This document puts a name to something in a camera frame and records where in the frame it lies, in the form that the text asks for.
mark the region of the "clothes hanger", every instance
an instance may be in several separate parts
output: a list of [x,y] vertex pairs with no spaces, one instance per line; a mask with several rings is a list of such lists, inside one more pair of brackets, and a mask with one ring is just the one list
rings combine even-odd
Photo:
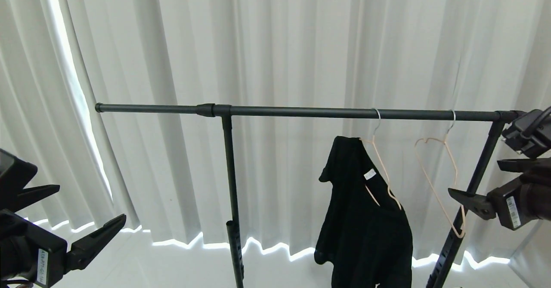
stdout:
[[[363,139],[361,139],[361,140],[366,142],[366,143],[369,143],[369,144],[373,145],[373,149],[375,149],[375,153],[377,154],[377,158],[378,158],[378,160],[379,160],[379,162],[382,166],[382,170],[384,171],[384,174],[386,175],[388,196],[390,196],[394,201],[396,201],[396,204],[398,204],[398,207],[400,208],[400,210],[402,210],[402,205],[400,204],[398,199],[392,194],[392,192],[390,192],[390,177],[388,176],[388,173],[386,172],[386,167],[384,167],[384,163],[382,163],[381,156],[379,155],[378,150],[377,150],[377,145],[375,144],[375,133],[377,132],[378,127],[380,127],[380,125],[381,125],[381,114],[379,113],[378,109],[374,108],[374,110],[377,111],[377,114],[379,116],[379,118],[378,118],[379,121],[377,123],[377,127],[375,127],[375,129],[373,131],[373,137],[371,138],[370,141],[368,141],[368,140],[364,141]],[[371,191],[369,190],[367,185],[365,185],[365,188],[368,190],[370,196],[373,198],[375,203],[377,203],[377,205],[380,206],[380,204],[377,202],[376,198],[373,196],[373,194],[371,193]]]
[[426,139],[418,139],[417,142],[415,142],[415,145],[413,146],[413,149],[415,150],[415,156],[417,157],[417,161],[419,162],[419,165],[421,166],[421,169],[423,170],[423,174],[425,174],[425,178],[427,179],[427,181],[429,182],[429,185],[431,187],[431,189],[433,190],[434,192],[434,195],[436,196],[436,199],[438,200],[438,203],[440,204],[440,207],[442,208],[442,211],[444,212],[444,214],[446,215],[446,218],[449,222],[449,224],[451,225],[451,229],[453,229],[453,232],[455,233],[455,235],[459,238],[463,238],[465,236],[465,225],[466,225],[466,218],[465,218],[465,208],[463,205],[460,206],[460,209],[461,209],[461,217],[463,219],[462,221],[462,224],[461,224],[461,233],[458,233],[457,232],[457,229],[455,229],[455,227],[453,226],[453,222],[451,221],[450,217],[449,217],[449,214],[446,212],[446,209],[444,208],[444,205],[442,203],[442,200],[439,198],[438,194],[436,193],[436,190],[433,186],[433,183],[431,182],[430,178],[429,178],[429,175],[427,174],[427,170],[425,170],[425,166],[423,166],[423,163],[421,162],[421,158],[419,157],[419,153],[417,152],[417,144],[420,142],[420,141],[423,141],[425,143],[428,143],[429,141],[437,141],[437,142],[440,142],[442,143],[445,147],[446,147],[446,152],[448,153],[449,155],[449,158],[451,159],[451,162],[453,164],[453,169],[455,170],[455,176],[453,178],[453,186],[452,188],[455,188],[455,186],[457,185],[457,165],[455,163],[455,160],[453,159],[453,155],[451,154],[451,150],[449,150],[449,145],[447,144],[447,137],[449,135],[449,131],[451,130],[451,128],[453,127],[453,125],[455,125],[455,120],[456,120],[456,115],[455,115],[455,111],[452,110],[453,112],[453,122],[451,124],[451,127],[449,127],[446,131],[446,135],[444,136],[443,139],[435,139],[434,137],[429,137],[429,138],[426,138]]

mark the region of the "black shirt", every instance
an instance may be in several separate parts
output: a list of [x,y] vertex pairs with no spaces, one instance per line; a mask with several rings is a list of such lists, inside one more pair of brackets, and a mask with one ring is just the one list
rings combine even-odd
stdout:
[[[370,170],[368,180],[364,174]],[[337,136],[319,177],[331,202],[316,244],[316,263],[333,263],[333,288],[410,288],[413,240],[403,208],[358,138]],[[371,198],[368,186],[380,206]]]

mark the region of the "clothes rack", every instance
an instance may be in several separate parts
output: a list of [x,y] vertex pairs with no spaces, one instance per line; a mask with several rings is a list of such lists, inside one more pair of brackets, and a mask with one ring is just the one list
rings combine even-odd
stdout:
[[[225,104],[200,104],[195,106],[182,105],[134,105],[134,104],[102,104],[95,106],[98,113],[168,113],[197,114],[203,117],[221,117],[226,147],[226,164],[228,168],[228,183],[230,187],[230,205],[232,220],[226,223],[235,282],[238,288],[243,288],[244,265],[241,253],[241,235],[239,229],[238,195],[235,180],[234,147],[232,139],[232,116],[261,117],[312,117],[312,118],[356,118],[356,119],[403,119],[423,121],[486,121],[492,122],[486,144],[467,188],[468,193],[476,193],[482,176],[488,167],[494,148],[499,140],[505,124],[519,117],[517,111],[451,111],[451,110],[403,110],[403,109],[350,109],[350,108],[304,108],[304,107],[252,107],[232,106]],[[457,211],[454,227],[461,230],[461,211]],[[427,288],[442,288],[444,281],[456,258],[462,238],[458,238],[450,229],[439,258],[429,276]]]

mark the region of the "rack leg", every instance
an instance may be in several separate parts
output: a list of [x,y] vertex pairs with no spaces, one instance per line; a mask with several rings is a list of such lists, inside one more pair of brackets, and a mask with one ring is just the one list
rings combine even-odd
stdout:
[[241,253],[241,234],[239,231],[238,191],[235,180],[234,141],[232,138],[232,116],[222,116],[224,129],[224,145],[226,146],[226,165],[228,166],[228,183],[230,185],[230,204],[232,206],[232,220],[226,223],[232,264],[234,265],[235,284],[243,288],[244,267]]
[[[476,193],[478,185],[480,185],[480,181],[482,181],[482,176],[484,176],[486,167],[488,167],[488,163],[490,162],[490,158],[492,158],[492,153],[494,152],[494,148],[498,143],[504,127],[505,122],[503,121],[496,121],[492,123],[492,127],[490,127],[490,131],[488,132],[488,139],[486,139],[486,144],[484,145],[484,149],[482,149],[480,159],[478,159],[477,166],[474,169],[467,192]],[[457,231],[460,231],[462,223],[461,210],[459,210],[457,211],[457,215],[453,221],[453,226],[457,229]],[[427,288],[443,287],[444,281],[448,276],[449,270],[451,269],[462,241],[462,238],[458,238],[457,235],[453,233],[453,230],[449,229],[448,237],[442,247],[438,261],[434,266],[433,274],[429,276]]]

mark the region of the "white curtain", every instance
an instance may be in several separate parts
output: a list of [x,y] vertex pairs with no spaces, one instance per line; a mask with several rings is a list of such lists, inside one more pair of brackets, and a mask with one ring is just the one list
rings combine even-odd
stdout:
[[29,186],[61,185],[19,215],[51,226],[69,220],[76,229],[102,225],[119,212],[62,49],[49,0],[0,0],[0,147],[38,166]]
[[[219,103],[290,107],[509,110],[551,103],[551,0],[59,0],[88,107]],[[153,239],[226,242],[230,219],[220,119],[90,115],[115,205]],[[370,138],[378,121],[234,117],[242,239],[315,245],[330,184],[317,181],[336,135]],[[378,148],[405,206],[417,258],[449,231],[415,160],[449,122],[382,121]],[[455,123],[449,143],[466,188],[489,123]],[[374,155],[368,147],[368,153]],[[512,156],[499,147],[494,159]],[[452,216],[442,146],[421,156]],[[512,175],[492,160],[480,192]],[[463,249],[509,257],[517,232],[468,216]]]

